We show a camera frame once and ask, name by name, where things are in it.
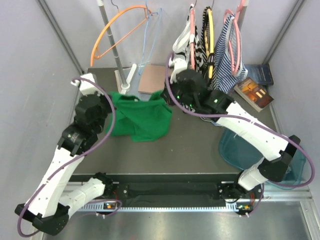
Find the green tank top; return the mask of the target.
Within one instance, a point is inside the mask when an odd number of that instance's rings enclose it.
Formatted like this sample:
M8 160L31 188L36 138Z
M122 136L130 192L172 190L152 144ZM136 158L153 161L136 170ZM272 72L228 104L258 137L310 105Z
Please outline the green tank top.
M118 92L109 94L115 108L115 123L109 122L112 137L129 136L133 142L152 142L165 136L170 128L173 112L161 92L151 94L149 100Z

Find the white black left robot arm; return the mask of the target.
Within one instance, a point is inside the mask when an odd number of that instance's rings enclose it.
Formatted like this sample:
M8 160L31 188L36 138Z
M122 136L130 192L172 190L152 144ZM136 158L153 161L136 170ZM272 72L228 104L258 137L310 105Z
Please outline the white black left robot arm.
M80 208L97 197L106 199L113 194L111 181L101 172L71 194L63 195L63 191L78 165L110 136L115 120L116 110L110 95L91 93L79 99L73 122L63 130L39 186L14 210L21 237L34 235L23 233L23 220L31 223L36 232L55 236Z

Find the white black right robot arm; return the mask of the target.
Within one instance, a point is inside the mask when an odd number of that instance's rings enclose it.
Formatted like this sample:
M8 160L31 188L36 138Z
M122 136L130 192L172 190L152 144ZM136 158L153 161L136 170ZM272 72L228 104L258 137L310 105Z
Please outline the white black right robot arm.
M273 131L248 114L236 101L221 91L214 93L218 97L215 98L216 102L213 103L213 108L210 110L215 114L204 114L190 111L178 101L172 92L167 68L165 69L164 85L170 99L183 112L195 117L217 119L217 124L233 131L263 155L260 161L243 170L233 185L233 192L239 198L245 198L252 189L267 181L280 183L284 179L296 151L303 151L297 136L287 137Z

